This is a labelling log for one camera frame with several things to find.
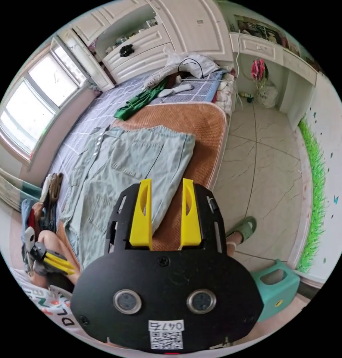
bed sheet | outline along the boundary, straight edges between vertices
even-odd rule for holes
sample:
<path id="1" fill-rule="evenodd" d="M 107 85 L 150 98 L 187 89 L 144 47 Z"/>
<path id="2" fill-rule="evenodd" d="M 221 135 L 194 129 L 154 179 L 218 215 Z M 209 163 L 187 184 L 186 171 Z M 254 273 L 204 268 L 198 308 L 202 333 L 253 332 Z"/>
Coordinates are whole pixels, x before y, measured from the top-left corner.
<path id="1" fill-rule="evenodd" d="M 197 80 L 195 77 L 190 76 L 183 83 L 190 83 L 193 86 L 192 90 L 164 98 L 156 98 L 150 104 L 212 102 L 219 88 L 218 80 L 222 78 L 225 71 L 221 69 L 202 80 Z M 142 85 L 149 75 L 149 73 L 146 73 L 101 94 L 79 117 L 76 124 L 60 144 L 48 171 L 48 174 L 64 174 L 56 210 L 57 222 L 69 189 L 69 175 L 86 144 L 89 134 L 96 127 L 103 128 L 112 124 L 115 121 L 114 114 L 117 109 L 124 106 L 128 100 L 142 91 Z"/>

green grass wall sticker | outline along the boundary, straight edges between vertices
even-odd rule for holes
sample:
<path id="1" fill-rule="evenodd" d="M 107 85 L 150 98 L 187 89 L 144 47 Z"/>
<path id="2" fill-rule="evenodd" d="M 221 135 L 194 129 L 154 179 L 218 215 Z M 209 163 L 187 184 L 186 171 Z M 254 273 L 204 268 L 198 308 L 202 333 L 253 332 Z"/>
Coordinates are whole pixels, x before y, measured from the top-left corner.
<path id="1" fill-rule="evenodd" d="M 325 167 L 323 160 L 323 153 L 321 148 L 312 133 L 306 115 L 299 123 L 299 129 L 303 136 L 305 146 L 309 156 L 311 167 L 311 176 L 313 180 L 313 207 L 311 211 L 311 221 L 309 227 L 309 234 L 306 239 L 304 249 L 301 253 L 298 266 L 296 269 L 300 272 L 309 272 L 313 264 L 314 257 L 320 244 L 320 237 L 323 230 L 325 218 Z"/>

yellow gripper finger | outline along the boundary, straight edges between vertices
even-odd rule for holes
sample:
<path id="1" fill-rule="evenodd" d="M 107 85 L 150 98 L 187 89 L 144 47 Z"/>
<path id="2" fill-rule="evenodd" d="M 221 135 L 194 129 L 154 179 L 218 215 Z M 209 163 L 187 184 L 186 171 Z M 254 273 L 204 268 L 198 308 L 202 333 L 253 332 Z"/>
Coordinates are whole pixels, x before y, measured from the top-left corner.
<path id="1" fill-rule="evenodd" d="M 130 244 L 152 250 L 151 179 L 140 182 L 132 220 Z"/>
<path id="2" fill-rule="evenodd" d="M 199 246 L 202 236 L 193 180 L 183 179 L 182 185 L 181 248 L 184 246 Z"/>
<path id="3" fill-rule="evenodd" d="M 44 261 L 47 264 L 64 271 L 67 275 L 72 275 L 75 273 L 75 267 L 69 261 L 57 257 L 50 252 L 47 252 Z"/>

cabinet door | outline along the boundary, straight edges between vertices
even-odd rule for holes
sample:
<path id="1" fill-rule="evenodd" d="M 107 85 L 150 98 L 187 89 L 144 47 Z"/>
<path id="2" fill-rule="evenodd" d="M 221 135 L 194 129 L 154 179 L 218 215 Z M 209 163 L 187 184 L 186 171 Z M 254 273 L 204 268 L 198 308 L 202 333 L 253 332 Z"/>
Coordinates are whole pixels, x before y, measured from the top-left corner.
<path id="1" fill-rule="evenodd" d="M 171 43 L 154 47 L 116 67 L 111 72 L 112 77 L 119 84 L 145 72 L 164 67 L 167 60 L 167 56 L 163 52 L 165 47 L 174 50 Z"/>
<path id="2" fill-rule="evenodd" d="M 115 87 L 108 75 L 73 30 L 62 30 L 58 35 L 103 92 Z"/>
<path id="3" fill-rule="evenodd" d="M 175 50 L 233 61 L 226 21 L 213 0 L 146 0 L 162 20 Z"/>
<path id="4" fill-rule="evenodd" d="M 109 26 L 110 23 L 100 11 L 93 11 L 72 24 L 73 29 L 86 46 L 96 40 Z"/>
<path id="5" fill-rule="evenodd" d="M 101 7 L 99 11 L 109 23 L 113 23 L 125 14 L 135 11 L 144 5 L 147 5 L 145 0 L 119 0 Z"/>

marble tile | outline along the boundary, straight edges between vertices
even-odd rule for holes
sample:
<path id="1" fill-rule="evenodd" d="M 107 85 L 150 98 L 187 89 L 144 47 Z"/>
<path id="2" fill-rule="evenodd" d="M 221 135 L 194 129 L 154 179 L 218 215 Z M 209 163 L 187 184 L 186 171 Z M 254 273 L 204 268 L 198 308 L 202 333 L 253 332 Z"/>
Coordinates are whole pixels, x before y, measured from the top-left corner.
<path id="1" fill-rule="evenodd" d="M 226 231 L 247 211 L 255 164 L 255 142 L 228 136 L 218 179 L 213 190 Z"/>
<path id="2" fill-rule="evenodd" d="M 229 134 L 255 141 L 255 120 L 253 105 L 242 98 L 243 109 L 237 101 L 230 120 Z"/>
<path id="3" fill-rule="evenodd" d="M 275 264 L 274 260 L 249 256 L 239 252 L 235 252 L 233 258 L 239 261 L 250 272 L 264 270 Z"/>
<path id="4" fill-rule="evenodd" d="M 300 161 L 257 144 L 254 183 L 247 215 L 255 233 L 238 246 L 243 254 L 287 261 L 297 235 L 302 203 Z"/>
<path id="5" fill-rule="evenodd" d="M 299 157 L 295 134 L 284 113 L 254 103 L 257 142 L 279 149 L 295 158 Z"/>

